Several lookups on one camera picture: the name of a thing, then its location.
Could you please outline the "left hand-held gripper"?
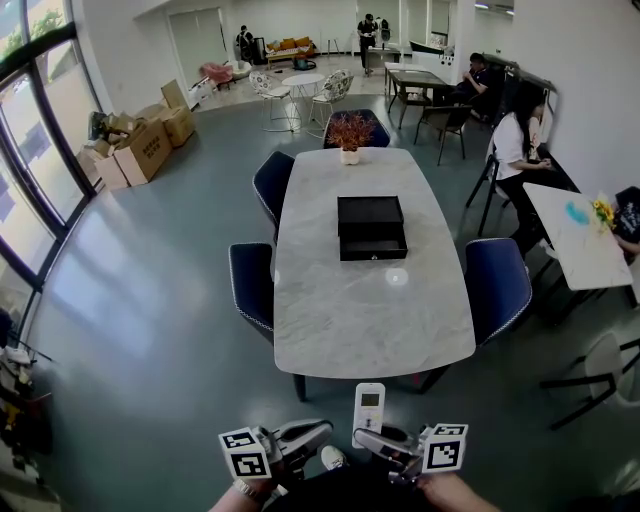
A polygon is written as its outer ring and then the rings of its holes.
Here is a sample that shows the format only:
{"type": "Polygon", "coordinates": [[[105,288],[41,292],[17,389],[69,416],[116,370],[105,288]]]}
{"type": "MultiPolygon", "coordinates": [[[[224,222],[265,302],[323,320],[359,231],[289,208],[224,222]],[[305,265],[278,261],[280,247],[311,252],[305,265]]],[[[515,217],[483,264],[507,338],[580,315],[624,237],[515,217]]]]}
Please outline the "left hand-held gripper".
{"type": "Polygon", "coordinates": [[[275,430],[263,426],[243,427],[218,435],[222,453],[234,479],[269,479],[288,471],[303,475],[304,466],[318,454],[318,447],[331,436],[328,420],[305,419],[286,423],[275,430]]]}

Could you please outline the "white remote control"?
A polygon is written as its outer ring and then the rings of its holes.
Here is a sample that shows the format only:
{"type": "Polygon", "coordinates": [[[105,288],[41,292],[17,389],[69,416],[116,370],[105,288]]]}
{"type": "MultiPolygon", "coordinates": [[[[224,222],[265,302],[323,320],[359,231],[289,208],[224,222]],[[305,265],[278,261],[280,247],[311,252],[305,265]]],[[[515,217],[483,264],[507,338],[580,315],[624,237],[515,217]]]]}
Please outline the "white remote control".
{"type": "Polygon", "coordinates": [[[386,388],[382,383],[359,383],[356,386],[352,428],[352,447],[362,449],[355,439],[359,428],[381,433],[386,388]]]}

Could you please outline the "black drawer box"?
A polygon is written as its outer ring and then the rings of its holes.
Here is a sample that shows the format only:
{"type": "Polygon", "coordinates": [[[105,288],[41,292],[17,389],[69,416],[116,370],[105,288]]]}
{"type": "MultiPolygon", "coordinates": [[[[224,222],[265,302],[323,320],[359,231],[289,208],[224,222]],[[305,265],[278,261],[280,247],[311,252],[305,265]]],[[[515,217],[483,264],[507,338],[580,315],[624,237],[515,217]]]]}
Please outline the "black drawer box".
{"type": "Polygon", "coordinates": [[[405,259],[408,246],[397,196],[337,198],[341,261],[405,259]]]}

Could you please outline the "person's right forearm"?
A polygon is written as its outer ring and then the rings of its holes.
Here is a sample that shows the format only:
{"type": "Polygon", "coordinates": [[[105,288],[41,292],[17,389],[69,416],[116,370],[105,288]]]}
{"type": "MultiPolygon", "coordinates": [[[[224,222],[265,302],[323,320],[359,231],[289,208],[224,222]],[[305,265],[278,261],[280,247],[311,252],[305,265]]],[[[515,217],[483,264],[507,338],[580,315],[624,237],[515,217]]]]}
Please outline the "person's right forearm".
{"type": "Polygon", "coordinates": [[[440,512],[501,512],[452,472],[423,475],[416,485],[440,512]]]}

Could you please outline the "large printed cardboard box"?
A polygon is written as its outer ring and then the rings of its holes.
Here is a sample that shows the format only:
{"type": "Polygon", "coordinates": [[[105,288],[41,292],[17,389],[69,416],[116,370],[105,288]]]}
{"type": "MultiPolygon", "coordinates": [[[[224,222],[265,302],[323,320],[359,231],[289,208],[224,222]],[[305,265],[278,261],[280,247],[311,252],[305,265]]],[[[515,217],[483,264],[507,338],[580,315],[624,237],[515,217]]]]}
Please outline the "large printed cardboard box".
{"type": "Polygon", "coordinates": [[[114,157],[130,186],[148,184],[170,156],[172,145],[160,119],[140,122],[119,143],[114,157]]]}

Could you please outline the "person's white shoe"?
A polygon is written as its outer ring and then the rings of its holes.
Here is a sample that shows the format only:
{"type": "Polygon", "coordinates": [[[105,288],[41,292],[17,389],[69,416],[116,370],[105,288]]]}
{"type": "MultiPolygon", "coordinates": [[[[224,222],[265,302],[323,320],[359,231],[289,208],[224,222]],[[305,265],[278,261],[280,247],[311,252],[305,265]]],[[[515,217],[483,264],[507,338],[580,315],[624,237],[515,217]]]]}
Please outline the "person's white shoe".
{"type": "Polygon", "coordinates": [[[348,461],[345,454],[332,445],[324,446],[321,450],[320,457],[321,462],[327,471],[332,471],[348,466],[348,461]]]}

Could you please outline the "dark blue upholstered chair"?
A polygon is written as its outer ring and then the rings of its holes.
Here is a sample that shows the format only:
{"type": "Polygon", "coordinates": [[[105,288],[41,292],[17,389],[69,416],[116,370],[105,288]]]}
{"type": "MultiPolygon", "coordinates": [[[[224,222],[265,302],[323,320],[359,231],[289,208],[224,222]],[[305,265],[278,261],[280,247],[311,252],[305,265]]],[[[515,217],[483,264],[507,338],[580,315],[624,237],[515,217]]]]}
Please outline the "dark blue upholstered chair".
{"type": "Polygon", "coordinates": [[[533,292],[524,260],[511,238],[472,240],[465,247],[465,256],[465,285],[480,347],[516,322],[533,292]]]}
{"type": "Polygon", "coordinates": [[[271,275],[271,245],[262,242],[235,243],[229,247],[228,258],[236,310],[273,345],[274,281],[271,275]]]}
{"type": "Polygon", "coordinates": [[[274,226],[274,240],[278,238],[281,212],[294,163],[292,156],[274,151],[252,180],[254,192],[274,226]]]}
{"type": "MultiPolygon", "coordinates": [[[[375,131],[373,132],[372,140],[368,143],[366,147],[384,148],[390,144],[391,137],[387,129],[384,127],[384,125],[381,123],[378,117],[374,114],[374,112],[370,109],[356,109],[356,110],[335,112],[331,116],[329,122],[335,119],[336,117],[338,117],[340,114],[345,114],[345,113],[358,113],[358,114],[361,114],[365,119],[372,119],[375,122],[375,131]]],[[[324,133],[323,148],[335,149],[336,148],[335,146],[331,146],[326,142],[326,133],[327,133],[327,128],[324,133]]]]}

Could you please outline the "white marble side table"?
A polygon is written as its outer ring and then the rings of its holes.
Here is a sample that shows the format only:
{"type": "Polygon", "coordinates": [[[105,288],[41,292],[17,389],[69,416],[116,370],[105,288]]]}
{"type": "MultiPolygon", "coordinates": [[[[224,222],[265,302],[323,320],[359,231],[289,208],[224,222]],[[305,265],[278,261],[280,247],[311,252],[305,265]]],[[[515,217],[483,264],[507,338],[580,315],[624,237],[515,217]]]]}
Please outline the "white marble side table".
{"type": "Polygon", "coordinates": [[[597,290],[633,283],[622,249],[609,229],[601,229],[587,196],[531,183],[523,188],[554,248],[570,290],[597,290]],[[588,225],[578,225],[568,217],[565,206],[569,201],[588,212],[588,225]]]}

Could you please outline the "grey chair black legs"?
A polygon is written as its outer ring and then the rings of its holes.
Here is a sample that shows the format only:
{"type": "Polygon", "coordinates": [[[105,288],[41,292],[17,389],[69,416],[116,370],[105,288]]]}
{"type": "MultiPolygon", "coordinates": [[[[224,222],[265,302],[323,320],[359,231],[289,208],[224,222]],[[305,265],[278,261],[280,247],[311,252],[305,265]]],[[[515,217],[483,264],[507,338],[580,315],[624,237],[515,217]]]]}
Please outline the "grey chair black legs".
{"type": "Polygon", "coordinates": [[[486,201],[484,204],[480,224],[477,231],[477,236],[481,237],[483,235],[484,227],[486,225],[488,213],[495,195],[498,195],[502,199],[501,209],[504,210],[507,206],[511,204],[511,200],[506,195],[506,193],[498,186],[497,184],[497,173],[499,168],[499,162],[496,158],[496,146],[494,143],[494,137],[491,137],[487,154],[485,158],[485,163],[483,170],[479,176],[479,179],[476,181],[474,188],[472,189],[471,194],[465,202],[465,208],[468,209],[471,207],[474,199],[476,198],[478,192],[482,185],[487,182],[489,184],[486,201]]]}

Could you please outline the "orange plant in white pot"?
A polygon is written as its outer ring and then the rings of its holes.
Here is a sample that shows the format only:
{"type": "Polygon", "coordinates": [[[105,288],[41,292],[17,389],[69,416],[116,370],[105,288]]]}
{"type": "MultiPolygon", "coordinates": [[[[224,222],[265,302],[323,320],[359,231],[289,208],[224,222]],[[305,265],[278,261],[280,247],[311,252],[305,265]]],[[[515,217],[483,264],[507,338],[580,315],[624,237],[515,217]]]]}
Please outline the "orange plant in white pot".
{"type": "Polygon", "coordinates": [[[340,150],[343,165],[357,165],[360,161],[359,149],[372,140],[375,122],[358,113],[340,114],[327,127],[326,142],[340,150]]]}

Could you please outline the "dark glass top table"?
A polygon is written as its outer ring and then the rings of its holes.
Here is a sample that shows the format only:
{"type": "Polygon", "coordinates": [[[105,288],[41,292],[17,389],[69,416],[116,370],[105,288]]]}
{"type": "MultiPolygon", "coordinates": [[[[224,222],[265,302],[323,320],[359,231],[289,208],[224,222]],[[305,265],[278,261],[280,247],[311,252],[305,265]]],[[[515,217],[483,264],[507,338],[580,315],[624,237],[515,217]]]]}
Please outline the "dark glass top table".
{"type": "Polygon", "coordinates": [[[393,89],[393,97],[388,111],[391,111],[391,107],[396,101],[401,104],[399,129],[402,128],[409,106],[421,108],[432,106],[433,99],[429,97],[428,92],[434,94],[444,93],[448,90],[448,85],[429,71],[391,70],[388,72],[388,77],[393,89]]]}

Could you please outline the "pile of cardboard scraps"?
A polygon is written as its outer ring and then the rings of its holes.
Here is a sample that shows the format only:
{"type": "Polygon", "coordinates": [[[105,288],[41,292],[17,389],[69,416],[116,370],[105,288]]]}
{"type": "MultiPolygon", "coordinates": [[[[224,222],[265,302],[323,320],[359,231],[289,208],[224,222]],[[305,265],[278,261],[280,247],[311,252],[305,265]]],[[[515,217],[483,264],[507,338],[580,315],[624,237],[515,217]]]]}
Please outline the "pile of cardboard scraps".
{"type": "Polygon", "coordinates": [[[91,112],[86,146],[107,157],[118,144],[127,141],[143,121],[143,118],[134,118],[125,112],[119,115],[91,112]]]}

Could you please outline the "flat cardboard sheet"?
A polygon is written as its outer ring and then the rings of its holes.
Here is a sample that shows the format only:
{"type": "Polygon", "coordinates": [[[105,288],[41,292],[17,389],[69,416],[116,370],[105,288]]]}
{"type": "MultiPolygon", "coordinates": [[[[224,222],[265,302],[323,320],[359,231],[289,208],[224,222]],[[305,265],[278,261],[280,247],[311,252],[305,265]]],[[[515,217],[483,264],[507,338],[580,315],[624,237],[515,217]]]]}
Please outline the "flat cardboard sheet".
{"type": "Polygon", "coordinates": [[[188,107],[188,102],[186,101],[176,80],[172,80],[162,86],[161,92],[169,108],[174,109],[188,107]]]}

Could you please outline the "black cabinet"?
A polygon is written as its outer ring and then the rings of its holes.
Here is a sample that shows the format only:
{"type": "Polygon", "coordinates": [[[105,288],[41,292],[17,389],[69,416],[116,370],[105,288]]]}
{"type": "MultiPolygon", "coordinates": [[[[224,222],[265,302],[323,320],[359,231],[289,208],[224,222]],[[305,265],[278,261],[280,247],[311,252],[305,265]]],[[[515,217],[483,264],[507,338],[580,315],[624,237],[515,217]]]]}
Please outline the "black cabinet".
{"type": "Polygon", "coordinates": [[[521,69],[515,62],[505,66],[502,96],[494,124],[497,125],[511,107],[512,98],[521,82],[534,84],[544,92],[544,109],[539,121],[538,139],[547,145],[551,139],[558,104],[556,87],[548,80],[521,69]]]}

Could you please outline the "orange sofa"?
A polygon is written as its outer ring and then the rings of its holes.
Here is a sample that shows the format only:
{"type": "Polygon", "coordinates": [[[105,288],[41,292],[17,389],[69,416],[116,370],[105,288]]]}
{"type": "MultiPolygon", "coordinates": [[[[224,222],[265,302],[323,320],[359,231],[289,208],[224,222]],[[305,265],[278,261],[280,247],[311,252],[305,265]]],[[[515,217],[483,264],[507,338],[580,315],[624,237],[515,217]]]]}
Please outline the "orange sofa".
{"type": "Polygon", "coordinates": [[[315,53],[316,46],[309,37],[285,38],[266,45],[267,66],[271,68],[276,62],[293,60],[301,56],[311,57],[315,53]]]}

